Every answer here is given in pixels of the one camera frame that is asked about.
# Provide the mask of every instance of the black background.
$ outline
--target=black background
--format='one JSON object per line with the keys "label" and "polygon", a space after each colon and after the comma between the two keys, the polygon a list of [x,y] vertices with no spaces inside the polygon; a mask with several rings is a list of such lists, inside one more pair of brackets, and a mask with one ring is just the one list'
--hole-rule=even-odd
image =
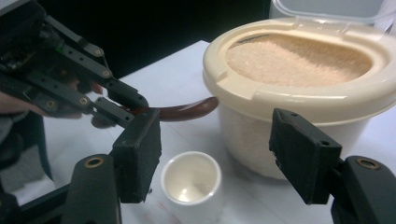
{"label": "black background", "polygon": [[199,40],[268,19],[269,0],[38,0],[47,13],[105,51],[120,78]]}

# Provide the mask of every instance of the white table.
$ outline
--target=white table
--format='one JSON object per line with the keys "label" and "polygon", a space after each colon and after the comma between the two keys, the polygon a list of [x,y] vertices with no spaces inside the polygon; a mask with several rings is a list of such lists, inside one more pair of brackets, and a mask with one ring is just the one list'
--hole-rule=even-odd
{"label": "white table", "polygon": [[[202,80],[207,43],[170,55],[123,79],[144,95],[152,106],[183,105],[210,96]],[[78,120],[45,119],[49,159],[57,187],[67,184],[80,159],[108,153],[122,128],[98,130],[91,117]],[[161,123],[163,155],[145,203],[123,204],[123,223],[177,223],[166,208],[160,186],[163,166],[184,151],[203,151],[215,158],[224,175],[225,207],[219,223],[332,223],[330,206],[305,205],[293,187],[255,175],[227,152],[220,136],[217,111],[184,122]],[[385,163],[396,174],[396,108],[372,119],[351,154]]]}

